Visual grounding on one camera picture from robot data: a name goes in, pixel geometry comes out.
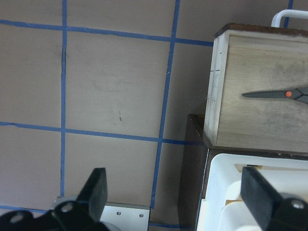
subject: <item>blue tape grid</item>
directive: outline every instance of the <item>blue tape grid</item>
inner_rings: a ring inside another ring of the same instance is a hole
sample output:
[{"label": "blue tape grid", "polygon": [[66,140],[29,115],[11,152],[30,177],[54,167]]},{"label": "blue tape grid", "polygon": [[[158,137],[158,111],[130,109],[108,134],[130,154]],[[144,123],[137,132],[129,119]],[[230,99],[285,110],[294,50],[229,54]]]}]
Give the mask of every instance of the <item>blue tape grid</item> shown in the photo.
[{"label": "blue tape grid", "polygon": [[162,142],[162,143],[170,143],[170,144],[178,144],[178,145],[185,145],[185,144],[195,145],[195,144],[197,144],[197,143],[192,143],[192,142],[161,139],[161,138],[155,138],[155,137],[123,135],[123,134],[116,134],[116,133],[107,133],[107,132],[99,132],[99,131],[86,131],[86,130],[77,130],[77,129],[68,129],[68,128],[63,129],[63,128],[47,127],[47,126],[40,126],[40,125],[2,122],[2,121],[0,121],[0,126],[15,126],[17,128],[28,128],[28,129],[57,131],[57,132],[63,132],[64,131],[65,133],[73,133],[73,134],[81,134],[81,135],[102,136],[102,137],[128,139],[128,140],[138,140],[138,141],[149,141],[149,142]]},{"label": "blue tape grid", "polygon": [[[65,30],[63,26],[16,22],[16,21],[9,21],[9,20],[3,20],[3,19],[0,19],[0,24],[17,26],[17,27],[25,27],[25,28],[34,28],[34,29]],[[101,34],[101,35],[116,35],[116,36],[127,37],[127,38],[135,38],[135,39],[137,38],[137,39],[171,42],[171,37],[152,36],[152,35],[145,35],[145,34],[138,34],[138,33],[95,29],[95,28],[78,27],[78,26],[66,26],[66,32],[67,31],[90,33],[90,34]],[[207,47],[212,47],[214,44],[213,42],[193,40],[193,39],[184,39],[184,38],[175,38],[175,42],[191,44],[191,45],[207,46]]]},{"label": "blue tape grid", "polygon": [[[158,136],[161,139],[164,136],[164,127],[165,127],[166,112],[167,112],[167,102],[168,102],[168,94],[169,94],[172,62],[173,62],[173,54],[174,54],[174,47],[175,47],[175,38],[176,38],[176,34],[177,34],[177,27],[178,27],[178,20],[179,20],[179,12],[180,12],[180,0],[176,0],[175,8],[174,8],[172,32],[171,32],[170,51],[169,51],[169,58],[168,58],[168,64],[167,64],[167,74],[166,74],[166,82],[165,82],[163,110],[162,110],[162,115],[161,115],[161,120],[160,120],[160,128],[159,128],[159,136]],[[156,152],[155,169],[154,169],[154,179],[153,179],[153,186],[152,186],[152,194],[151,194],[151,206],[150,206],[150,208],[152,208],[152,209],[154,208],[154,205],[155,205],[155,195],[156,195],[156,187],[157,187],[157,181],[158,181],[159,162],[160,162],[161,152],[162,152],[162,142],[158,142],[157,152]]]},{"label": "blue tape grid", "polygon": [[[288,8],[287,9],[292,9],[292,7],[293,7],[293,0],[289,0],[289,4],[288,4]],[[284,19],[284,23],[283,23],[283,27],[284,28],[287,28],[288,27],[288,25],[289,25],[289,17],[286,17],[285,19]]]},{"label": "blue tape grid", "polygon": [[168,228],[168,229],[189,229],[190,227],[183,227],[181,225],[167,225],[167,224],[159,224],[159,223],[149,223],[150,226],[155,226],[155,227],[163,227],[163,228]]},{"label": "blue tape grid", "polygon": [[66,47],[67,47],[67,1],[62,1],[62,69],[61,69],[61,179],[60,196],[64,196],[65,184],[65,97],[66,97]]}]

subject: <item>wooden box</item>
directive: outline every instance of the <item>wooden box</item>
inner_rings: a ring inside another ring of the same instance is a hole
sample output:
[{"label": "wooden box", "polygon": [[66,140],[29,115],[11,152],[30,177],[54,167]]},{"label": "wooden box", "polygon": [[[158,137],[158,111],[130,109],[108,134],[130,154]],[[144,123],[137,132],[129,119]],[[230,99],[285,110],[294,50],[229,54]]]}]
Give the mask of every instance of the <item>wooden box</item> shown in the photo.
[{"label": "wooden box", "polygon": [[204,132],[215,146],[308,151],[308,104],[243,93],[308,87],[308,31],[229,24],[214,40]]}]

